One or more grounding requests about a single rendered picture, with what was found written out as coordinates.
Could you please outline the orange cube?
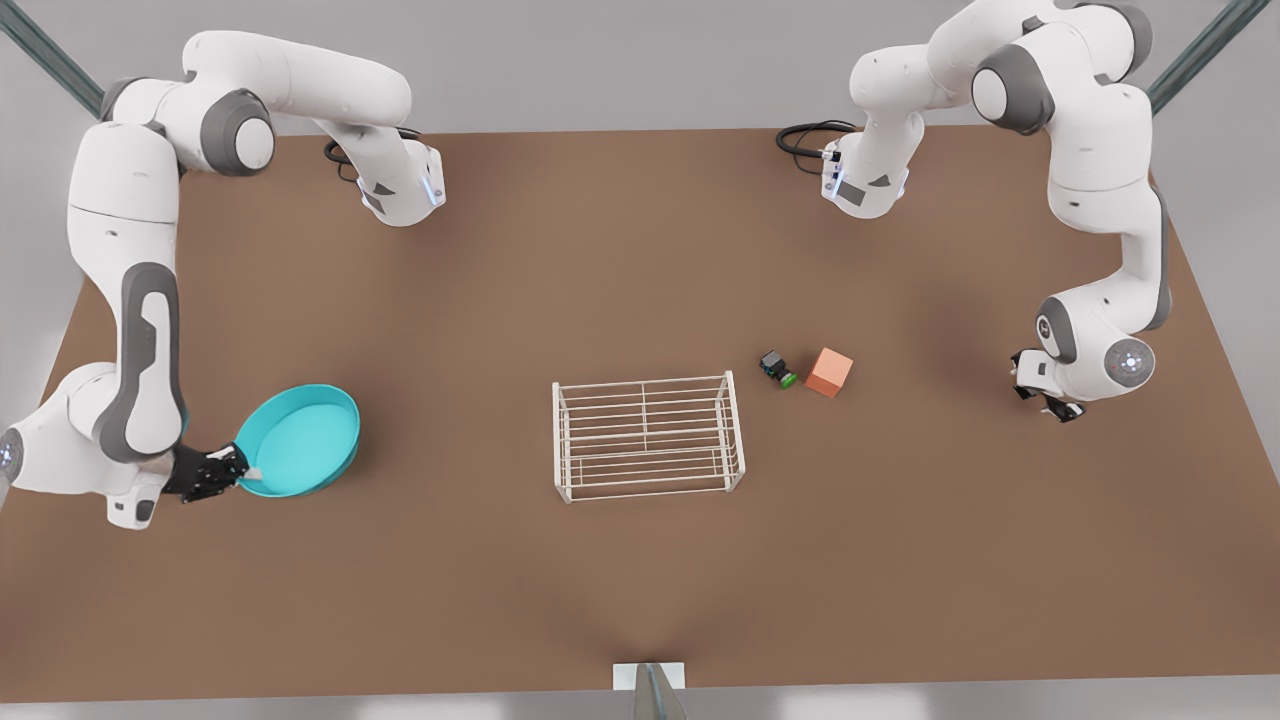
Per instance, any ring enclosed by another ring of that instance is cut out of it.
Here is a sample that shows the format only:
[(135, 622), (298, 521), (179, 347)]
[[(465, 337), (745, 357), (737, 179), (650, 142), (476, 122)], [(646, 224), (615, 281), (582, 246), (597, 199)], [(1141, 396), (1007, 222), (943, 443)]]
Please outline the orange cube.
[(804, 382), (805, 387), (833, 398), (844, 388), (852, 360), (829, 347), (823, 347)]

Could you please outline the turquoise plate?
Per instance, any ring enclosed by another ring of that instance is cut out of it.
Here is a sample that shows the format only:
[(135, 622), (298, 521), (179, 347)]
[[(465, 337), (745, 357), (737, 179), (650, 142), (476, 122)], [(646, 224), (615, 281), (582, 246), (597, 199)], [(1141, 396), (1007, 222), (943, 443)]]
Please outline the turquoise plate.
[(296, 386), (259, 406), (241, 425), (236, 445), (260, 482), (239, 488), (266, 498), (288, 498), (326, 488), (358, 451), (361, 419), (355, 400), (326, 384)]

